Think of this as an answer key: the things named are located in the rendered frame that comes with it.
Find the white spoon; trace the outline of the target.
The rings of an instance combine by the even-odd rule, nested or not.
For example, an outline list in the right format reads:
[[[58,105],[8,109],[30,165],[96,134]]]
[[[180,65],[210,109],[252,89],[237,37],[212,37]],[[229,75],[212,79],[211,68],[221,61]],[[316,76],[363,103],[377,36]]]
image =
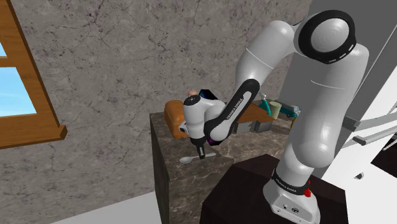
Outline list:
[[[207,153],[207,154],[205,154],[204,157],[213,157],[213,156],[215,156],[215,155],[216,155],[216,153]],[[199,158],[199,156],[183,157],[183,158],[180,158],[179,161],[180,161],[182,164],[189,164],[194,158]]]

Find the orange-brown bread loaf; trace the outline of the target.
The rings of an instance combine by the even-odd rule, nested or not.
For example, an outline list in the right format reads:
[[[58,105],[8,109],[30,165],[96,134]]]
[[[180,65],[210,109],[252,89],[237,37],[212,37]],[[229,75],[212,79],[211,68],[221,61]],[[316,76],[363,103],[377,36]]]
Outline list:
[[[183,102],[179,100],[169,101],[164,107],[164,119],[175,139],[188,137],[188,134],[180,131],[179,126],[184,122]]]

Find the dark robot stand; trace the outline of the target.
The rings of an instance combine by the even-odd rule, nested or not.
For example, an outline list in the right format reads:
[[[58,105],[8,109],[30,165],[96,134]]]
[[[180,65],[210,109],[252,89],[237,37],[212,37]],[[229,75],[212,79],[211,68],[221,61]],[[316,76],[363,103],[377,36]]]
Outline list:
[[[263,196],[278,163],[265,154],[233,164],[203,202],[200,224],[294,224],[273,213]],[[311,176],[310,190],[317,198],[319,224],[349,224],[343,189]]]

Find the grey house model brown roof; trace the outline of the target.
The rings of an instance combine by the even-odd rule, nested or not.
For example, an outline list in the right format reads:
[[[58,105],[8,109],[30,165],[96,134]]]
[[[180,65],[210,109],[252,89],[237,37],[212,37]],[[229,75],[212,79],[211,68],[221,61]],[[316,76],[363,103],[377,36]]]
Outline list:
[[[271,129],[274,118],[261,109],[259,106],[251,103],[242,116],[237,120],[234,125],[233,132],[241,134],[245,132],[266,132]]]

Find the teal curved object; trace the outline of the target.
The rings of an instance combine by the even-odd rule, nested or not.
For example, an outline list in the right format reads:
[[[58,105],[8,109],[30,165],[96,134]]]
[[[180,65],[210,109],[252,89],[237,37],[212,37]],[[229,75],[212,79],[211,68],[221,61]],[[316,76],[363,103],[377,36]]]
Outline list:
[[[268,102],[266,100],[266,95],[262,92],[260,92],[259,95],[261,96],[261,104],[259,105],[259,107],[261,109],[264,109],[267,112],[267,114],[270,116],[271,110],[270,110],[270,106],[268,105]]]

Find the pale green cup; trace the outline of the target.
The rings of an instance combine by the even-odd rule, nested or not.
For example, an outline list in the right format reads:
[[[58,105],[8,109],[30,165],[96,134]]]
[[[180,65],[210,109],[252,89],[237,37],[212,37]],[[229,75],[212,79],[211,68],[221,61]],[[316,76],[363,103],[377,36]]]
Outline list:
[[[274,118],[275,120],[278,119],[280,110],[282,108],[282,104],[275,101],[271,101],[269,102],[269,108],[270,108],[271,117]]]

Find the teal toy van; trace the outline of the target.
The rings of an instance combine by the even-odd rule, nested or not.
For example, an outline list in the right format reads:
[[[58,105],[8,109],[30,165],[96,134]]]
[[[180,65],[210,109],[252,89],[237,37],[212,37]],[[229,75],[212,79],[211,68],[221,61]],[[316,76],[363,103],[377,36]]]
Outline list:
[[[285,114],[287,117],[295,118],[301,113],[301,109],[298,106],[286,104],[279,99],[275,100],[275,102],[278,102],[281,105],[280,112]]]

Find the wooden framed window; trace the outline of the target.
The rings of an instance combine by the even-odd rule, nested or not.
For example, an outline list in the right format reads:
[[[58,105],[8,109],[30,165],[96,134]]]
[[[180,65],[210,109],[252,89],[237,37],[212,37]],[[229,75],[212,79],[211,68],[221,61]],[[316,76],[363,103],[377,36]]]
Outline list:
[[[0,0],[0,67],[14,67],[36,112],[0,116],[0,149],[60,141],[67,128],[58,121],[11,0]]]

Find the white refrigerator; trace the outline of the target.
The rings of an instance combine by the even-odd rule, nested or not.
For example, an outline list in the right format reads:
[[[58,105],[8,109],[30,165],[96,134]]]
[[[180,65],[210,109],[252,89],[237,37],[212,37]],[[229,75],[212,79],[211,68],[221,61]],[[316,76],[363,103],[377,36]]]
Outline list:
[[[359,44],[370,53],[365,75],[347,110],[335,159],[315,170],[346,192],[349,224],[397,224],[397,178],[372,164],[397,129],[397,0],[286,0],[298,22],[324,10],[354,19]]]

